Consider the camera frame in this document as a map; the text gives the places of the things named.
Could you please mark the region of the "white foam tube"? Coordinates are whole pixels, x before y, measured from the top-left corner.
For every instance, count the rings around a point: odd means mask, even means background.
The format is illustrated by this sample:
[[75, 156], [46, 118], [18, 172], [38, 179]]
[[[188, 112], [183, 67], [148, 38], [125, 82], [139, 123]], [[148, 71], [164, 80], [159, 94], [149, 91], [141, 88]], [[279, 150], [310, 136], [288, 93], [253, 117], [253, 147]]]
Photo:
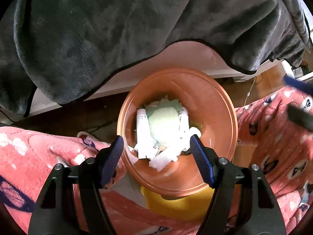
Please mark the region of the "white foam tube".
[[154, 168], [157, 172], [162, 171], [170, 162], [178, 161], [178, 156], [181, 154], [181, 151], [177, 151], [172, 148], [167, 148], [162, 151], [159, 155], [155, 158], [150, 160], [148, 166], [150, 168]]

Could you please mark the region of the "orange plastic trash bin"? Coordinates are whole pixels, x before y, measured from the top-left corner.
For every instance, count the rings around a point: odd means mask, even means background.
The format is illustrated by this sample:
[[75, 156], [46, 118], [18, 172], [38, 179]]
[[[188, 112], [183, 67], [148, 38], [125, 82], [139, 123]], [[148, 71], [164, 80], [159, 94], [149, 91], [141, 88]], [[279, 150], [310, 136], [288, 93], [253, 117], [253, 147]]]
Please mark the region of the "orange plastic trash bin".
[[149, 167], [129, 150], [136, 144], [136, 112], [139, 107], [164, 96], [177, 99], [187, 109], [189, 120], [200, 127], [202, 143], [219, 157], [232, 160], [238, 138], [237, 118], [228, 94], [214, 79], [193, 69], [167, 69], [156, 72], [126, 97], [117, 124], [124, 139], [122, 160], [130, 175], [143, 187], [164, 196], [183, 197], [207, 187], [192, 155], [179, 156], [162, 171]]

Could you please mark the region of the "yellow plastic stool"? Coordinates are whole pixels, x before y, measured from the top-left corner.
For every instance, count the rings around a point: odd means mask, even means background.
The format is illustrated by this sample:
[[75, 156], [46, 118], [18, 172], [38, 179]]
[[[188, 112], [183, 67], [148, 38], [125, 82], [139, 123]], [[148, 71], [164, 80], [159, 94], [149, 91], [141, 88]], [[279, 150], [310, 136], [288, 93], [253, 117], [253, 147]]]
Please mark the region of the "yellow plastic stool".
[[211, 203], [214, 189], [208, 186], [199, 193], [189, 195], [176, 200], [165, 200], [161, 195], [156, 194], [141, 186], [141, 193], [145, 197], [146, 205], [154, 213], [181, 221], [202, 220]]

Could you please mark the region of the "pink patterned pajama legs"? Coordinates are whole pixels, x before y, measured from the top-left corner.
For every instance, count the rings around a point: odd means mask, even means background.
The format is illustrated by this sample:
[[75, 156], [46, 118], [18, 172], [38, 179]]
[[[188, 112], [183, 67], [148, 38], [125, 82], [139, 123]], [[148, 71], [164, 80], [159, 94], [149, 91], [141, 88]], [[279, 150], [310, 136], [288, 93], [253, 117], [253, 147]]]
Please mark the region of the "pink patterned pajama legs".
[[[253, 144], [251, 163], [258, 165], [280, 206], [287, 232], [307, 211], [301, 204], [303, 186], [312, 182], [312, 134], [291, 122], [288, 104], [297, 101], [291, 87], [236, 111], [238, 140]], [[57, 163], [79, 165], [108, 143], [92, 136], [49, 135], [16, 127], [1, 128], [1, 201], [23, 231], [49, 172]], [[101, 193], [118, 234], [195, 234], [197, 222], [170, 219], [142, 208], [106, 188]]]

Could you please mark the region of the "small white vial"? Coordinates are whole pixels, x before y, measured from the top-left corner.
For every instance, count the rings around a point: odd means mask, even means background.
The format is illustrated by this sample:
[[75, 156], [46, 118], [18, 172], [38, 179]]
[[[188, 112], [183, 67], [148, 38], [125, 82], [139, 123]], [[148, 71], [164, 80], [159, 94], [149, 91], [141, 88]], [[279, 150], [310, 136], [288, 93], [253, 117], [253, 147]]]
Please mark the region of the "small white vial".
[[190, 139], [191, 139], [191, 137], [193, 135], [197, 135], [199, 138], [202, 136], [201, 131], [198, 128], [191, 127], [189, 130], [187, 130], [183, 134], [183, 136], [182, 136], [182, 138], [180, 140], [182, 151], [186, 152], [186, 151], [189, 150], [189, 148], [190, 148]]

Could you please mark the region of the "white flat tube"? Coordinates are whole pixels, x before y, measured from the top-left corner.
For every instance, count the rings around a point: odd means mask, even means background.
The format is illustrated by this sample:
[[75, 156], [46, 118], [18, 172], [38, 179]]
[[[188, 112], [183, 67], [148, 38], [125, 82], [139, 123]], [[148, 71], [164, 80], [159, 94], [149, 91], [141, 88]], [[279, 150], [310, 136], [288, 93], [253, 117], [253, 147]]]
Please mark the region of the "white flat tube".
[[136, 135], [137, 143], [134, 149], [137, 150], [138, 158], [152, 160], [157, 153], [157, 149], [154, 147], [157, 141], [151, 136], [150, 125], [145, 109], [137, 110]]

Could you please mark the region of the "orange cream tube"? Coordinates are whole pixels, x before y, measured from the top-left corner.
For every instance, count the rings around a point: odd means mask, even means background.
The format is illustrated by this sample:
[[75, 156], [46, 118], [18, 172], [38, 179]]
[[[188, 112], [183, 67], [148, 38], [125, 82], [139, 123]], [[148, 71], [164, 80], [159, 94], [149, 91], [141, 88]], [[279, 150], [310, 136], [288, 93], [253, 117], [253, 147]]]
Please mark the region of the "orange cream tube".
[[164, 145], [160, 145], [160, 146], [159, 146], [159, 151], [161, 151], [161, 152], [162, 152], [162, 151], [164, 151], [166, 148], [167, 148], [166, 146], [164, 146]]

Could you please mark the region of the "pale green white-capped bottle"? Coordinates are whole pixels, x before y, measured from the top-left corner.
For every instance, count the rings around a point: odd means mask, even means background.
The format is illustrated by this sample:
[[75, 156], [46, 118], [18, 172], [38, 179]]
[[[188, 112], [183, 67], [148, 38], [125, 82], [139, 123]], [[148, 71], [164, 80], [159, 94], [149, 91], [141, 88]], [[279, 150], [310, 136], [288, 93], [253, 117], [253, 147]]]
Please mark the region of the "pale green white-capped bottle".
[[159, 108], [148, 118], [151, 136], [161, 145], [173, 146], [179, 139], [180, 119], [174, 107]]

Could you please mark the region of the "dark grey plush blanket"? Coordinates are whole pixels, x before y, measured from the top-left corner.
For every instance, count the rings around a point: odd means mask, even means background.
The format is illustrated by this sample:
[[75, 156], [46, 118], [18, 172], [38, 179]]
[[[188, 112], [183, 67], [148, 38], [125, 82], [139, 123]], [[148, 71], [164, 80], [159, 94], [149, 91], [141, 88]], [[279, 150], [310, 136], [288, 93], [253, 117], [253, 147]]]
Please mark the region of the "dark grey plush blanket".
[[1, 0], [1, 107], [26, 117], [36, 90], [84, 100], [173, 43], [213, 47], [244, 74], [299, 66], [312, 47], [302, 0]]

